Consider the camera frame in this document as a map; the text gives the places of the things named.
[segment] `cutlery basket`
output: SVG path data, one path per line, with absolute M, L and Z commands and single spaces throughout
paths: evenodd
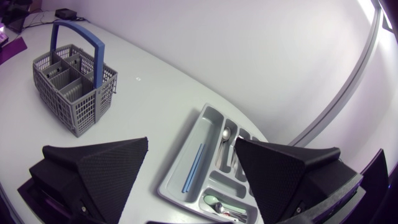
M 91 43 L 95 57 L 73 44 L 56 49 L 59 26 L 71 28 Z M 33 61 L 33 79 L 40 97 L 76 137 L 100 120 L 116 93 L 118 73 L 103 63 L 104 47 L 82 26 L 55 21 L 50 52 Z

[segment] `spoon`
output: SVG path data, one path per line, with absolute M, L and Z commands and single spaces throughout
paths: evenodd
M 221 204 L 220 202 L 216 203 L 215 208 L 216 208 L 217 213 L 237 218 L 241 222 L 246 222 L 246 219 L 248 218 L 247 215 L 241 215 L 241 214 L 238 214 L 238 213 L 235 213 L 235 212 L 225 209 L 223 204 Z
M 225 126 L 223 131 L 223 137 L 221 137 L 221 143 L 217 153 L 216 167 L 219 169 L 221 168 L 221 161 L 223 159 L 223 153 L 221 153 L 223 150 L 221 149 L 223 148 L 224 142 L 228 141 L 230 137 L 231 137 L 231 130 L 229 127 Z
M 237 208 L 235 206 L 232 205 L 228 205 L 226 203 L 221 203 L 216 197 L 212 196 L 212 195 L 206 195 L 203 200 L 206 202 L 206 204 L 210 205 L 210 206 L 215 206 L 218 202 L 224 206 L 225 208 L 235 211 L 237 213 L 240 213 L 242 215 L 246 214 L 246 210 L 242 209 L 242 208 Z

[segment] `white table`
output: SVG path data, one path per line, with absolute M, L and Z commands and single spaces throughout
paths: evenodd
M 46 12 L 43 21 L 52 19 Z M 80 138 L 47 108 L 32 78 L 33 59 L 50 50 L 52 25 L 26 29 L 21 36 L 28 49 L 0 65 L 0 183 L 17 213 L 26 223 L 39 222 L 17 189 L 30 178 L 29 168 L 43 159 L 44 145 L 72 147 L 147 136 L 149 151 L 120 223 L 211 222 L 157 193 L 201 109 L 210 103 L 255 137 L 266 141 L 265 137 L 240 110 L 201 83 L 93 24 L 79 24 L 105 43 L 104 61 L 119 73 L 110 109 Z M 57 46 L 70 43 L 93 55 L 86 40 L 60 27 Z

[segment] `blue utensil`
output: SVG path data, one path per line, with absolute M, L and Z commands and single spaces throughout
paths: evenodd
M 185 181 L 184 187 L 182 189 L 182 193 L 187 193 L 190 189 L 190 186 L 192 184 L 192 180 L 196 174 L 200 159 L 201 159 L 201 155 L 203 152 L 203 149 L 205 148 L 205 144 L 202 147 L 202 144 L 200 144 L 197 155 L 195 156 L 195 160 L 193 161 L 191 170 L 188 174 L 187 180 Z
M 198 166 L 199 166 L 199 163 L 200 163 L 201 156 L 203 155 L 203 152 L 205 151 L 205 146 L 206 146 L 206 145 L 204 144 L 204 145 L 203 145 L 203 148 L 201 149 L 201 153 L 200 153 L 200 156 L 199 156 L 198 163 L 197 163 L 197 165 L 195 166 L 195 170 L 193 171 L 193 175 L 192 175 L 191 181 L 190 181 L 189 184 L 188 184 L 187 192 L 189 191 L 189 189 L 191 189 L 191 185 L 192 185 L 192 182 L 193 182 L 193 178 L 195 177 L 195 174 L 197 173 L 197 170 L 198 170 Z

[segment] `cutlery tray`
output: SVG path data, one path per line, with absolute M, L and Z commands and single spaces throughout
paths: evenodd
M 222 156 L 221 165 L 217 167 L 218 149 L 225 126 L 230 128 L 231 137 L 223 143 L 221 148 L 223 152 L 220 154 Z M 258 141 L 232 119 L 206 104 L 161 183 L 158 189 L 159 194 L 167 200 L 207 218 L 219 222 L 230 221 L 216 214 L 213 207 L 205 203 L 204 196 L 212 195 L 220 202 L 246 210 L 248 219 L 246 222 L 239 221 L 239 223 L 257 223 L 259 210 L 243 169 L 239 161 L 236 169 L 231 167 L 234 144 L 238 136 Z M 192 180 L 192 187 L 188 192 L 183 193 L 184 184 L 201 144 L 204 144 L 205 147 Z

